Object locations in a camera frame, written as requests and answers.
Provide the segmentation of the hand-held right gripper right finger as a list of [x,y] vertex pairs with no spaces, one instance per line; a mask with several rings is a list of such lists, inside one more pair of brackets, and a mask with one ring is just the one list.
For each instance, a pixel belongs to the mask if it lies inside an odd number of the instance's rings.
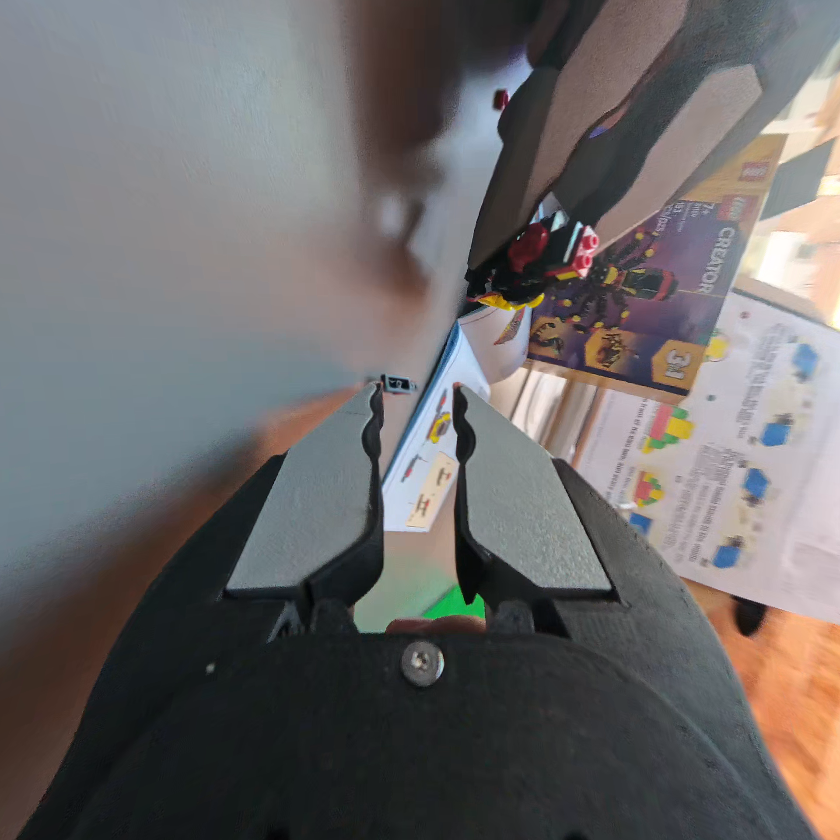
[[465,385],[454,390],[453,422],[455,567],[465,602],[612,600],[548,452]]

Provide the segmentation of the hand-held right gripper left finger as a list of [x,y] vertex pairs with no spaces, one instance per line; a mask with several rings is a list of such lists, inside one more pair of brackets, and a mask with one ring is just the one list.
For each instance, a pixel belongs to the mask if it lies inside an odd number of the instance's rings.
[[226,595],[311,610],[368,594],[384,568],[383,420],[370,383],[286,452]]

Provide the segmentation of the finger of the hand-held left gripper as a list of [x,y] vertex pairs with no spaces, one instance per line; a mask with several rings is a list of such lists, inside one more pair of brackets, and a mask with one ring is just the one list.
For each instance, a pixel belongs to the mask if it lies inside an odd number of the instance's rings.
[[688,2],[545,2],[532,70],[500,116],[495,170],[468,257],[477,268],[526,226],[574,148],[629,95],[679,31]]
[[713,70],[677,108],[673,88],[636,100],[574,152],[558,179],[562,209],[612,243],[683,191],[761,95],[747,64]]

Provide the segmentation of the black yellow red lego model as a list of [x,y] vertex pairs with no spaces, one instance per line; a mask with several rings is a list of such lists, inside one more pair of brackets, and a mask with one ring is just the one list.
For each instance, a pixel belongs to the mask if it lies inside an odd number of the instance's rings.
[[532,221],[478,267],[467,269],[466,299],[510,312],[535,308],[552,284],[586,278],[599,246],[592,226],[557,210]]

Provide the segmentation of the lego instruction booklet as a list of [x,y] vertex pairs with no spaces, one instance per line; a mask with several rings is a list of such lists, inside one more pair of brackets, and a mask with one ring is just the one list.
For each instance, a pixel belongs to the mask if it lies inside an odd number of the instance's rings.
[[382,482],[385,532],[431,530],[458,474],[455,388],[488,402],[491,386],[522,366],[531,317],[483,307],[456,322]]

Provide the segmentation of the purple lego box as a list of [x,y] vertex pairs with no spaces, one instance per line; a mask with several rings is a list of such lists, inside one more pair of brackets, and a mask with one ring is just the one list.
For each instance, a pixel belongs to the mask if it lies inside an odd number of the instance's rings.
[[525,366],[661,403],[690,393],[788,135],[762,133],[532,316]]

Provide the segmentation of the green plastic bin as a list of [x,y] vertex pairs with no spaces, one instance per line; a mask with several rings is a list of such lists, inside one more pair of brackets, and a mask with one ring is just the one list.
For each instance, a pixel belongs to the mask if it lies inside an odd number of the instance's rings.
[[459,585],[455,584],[439,596],[422,614],[423,618],[432,621],[451,616],[472,616],[485,620],[485,603],[480,595],[476,595],[472,602],[467,602]]

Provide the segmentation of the printed paper sheet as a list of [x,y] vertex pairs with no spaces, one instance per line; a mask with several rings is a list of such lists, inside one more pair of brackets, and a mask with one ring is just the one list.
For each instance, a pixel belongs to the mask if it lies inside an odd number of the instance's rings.
[[681,577],[839,620],[839,336],[733,292],[677,406],[607,392],[576,469]]

